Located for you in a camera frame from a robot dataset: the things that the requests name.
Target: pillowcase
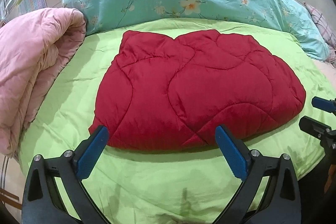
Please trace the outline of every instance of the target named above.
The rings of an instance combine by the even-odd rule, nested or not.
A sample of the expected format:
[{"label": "pillowcase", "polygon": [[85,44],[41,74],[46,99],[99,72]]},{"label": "pillowcase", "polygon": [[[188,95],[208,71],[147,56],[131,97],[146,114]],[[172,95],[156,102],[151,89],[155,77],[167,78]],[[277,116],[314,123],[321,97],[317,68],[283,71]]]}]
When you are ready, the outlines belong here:
[{"label": "pillowcase", "polygon": [[319,29],[319,32],[322,35],[324,41],[328,45],[336,49],[336,36],[329,27],[328,22],[326,21],[323,14],[319,10],[317,10],[316,8],[305,2],[304,5],[307,8],[308,12],[310,13],[313,22],[317,26],[317,29]]},{"label": "pillowcase", "polygon": [[315,23],[317,29],[319,30],[320,34],[322,35],[323,40],[329,45],[330,55],[327,58],[327,62],[332,63],[334,67],[336,67],[336,36],[334,32],[328,25],[323,14],[317,10],[315,7],[307,4],[306,2],[303,3],[307,8],[308,12],[311,15],[313,22]]}]

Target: quilted stitching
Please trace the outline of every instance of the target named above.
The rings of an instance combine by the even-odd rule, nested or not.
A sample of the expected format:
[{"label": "quilted stitching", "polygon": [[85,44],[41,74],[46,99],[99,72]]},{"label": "quilted stitching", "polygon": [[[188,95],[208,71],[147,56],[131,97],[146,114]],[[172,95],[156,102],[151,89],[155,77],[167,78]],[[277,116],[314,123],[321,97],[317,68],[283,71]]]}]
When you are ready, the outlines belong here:
[{"label": "quilted stitching", "polygon": [[172,39],[127,31],[100,84],[89,130],[107,126],[108,145],[118,148],[176,150],[213,145],[220,123],[237,138],[273,130],[304,102],[294,72],[252,36],[207,30]]}]

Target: pink comforter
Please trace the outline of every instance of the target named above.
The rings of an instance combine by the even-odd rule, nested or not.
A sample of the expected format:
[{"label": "pink comforter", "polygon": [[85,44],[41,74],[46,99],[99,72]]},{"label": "pink comforter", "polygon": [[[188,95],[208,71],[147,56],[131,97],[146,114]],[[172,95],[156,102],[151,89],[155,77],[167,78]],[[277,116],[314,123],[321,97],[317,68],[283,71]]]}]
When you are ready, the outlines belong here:
[{"label": "pink comforter", "polygon": [[46,8],[0,29],[0,152],[12,157],[54,80],[85,38],[85,19]]}]

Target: bed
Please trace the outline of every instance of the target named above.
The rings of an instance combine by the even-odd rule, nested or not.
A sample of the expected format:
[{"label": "bed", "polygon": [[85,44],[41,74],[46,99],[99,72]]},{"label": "bed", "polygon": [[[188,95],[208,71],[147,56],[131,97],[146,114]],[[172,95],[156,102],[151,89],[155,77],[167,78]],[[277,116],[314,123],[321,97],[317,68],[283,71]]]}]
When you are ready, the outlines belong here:
[{"label": "bed", "polygon": [[[308,12],[294,0],[184,0],[196,8],[187,12],[181,0],[62,1],[63,6],[80,10],[88,19],[88,36],[21,136],[18,157],[25,175],[34,155],[60,156],[89,136],[98,86],[127,30],[173,38],[207,29],[252,35],[293,69],[306,90],[306,102],[300,115],[272,132],[246,140],[246,145],[268,156],[288,153],[299,179],[324,157],[319,142],[301,132],[298,122],[307,115],[336,126],[332,114],[314,109],[310,103],[314,96],[336,97],[335,89],[311,59],[325,60],[328,47]],[[83,182],[103,214],[120,224],[211,223],[240,184],[216,147],[164,153],[106,147]],[[265,186],[263,180],[252,210]],[[59,187],[69,213],[76,216],[61,183]]]}]

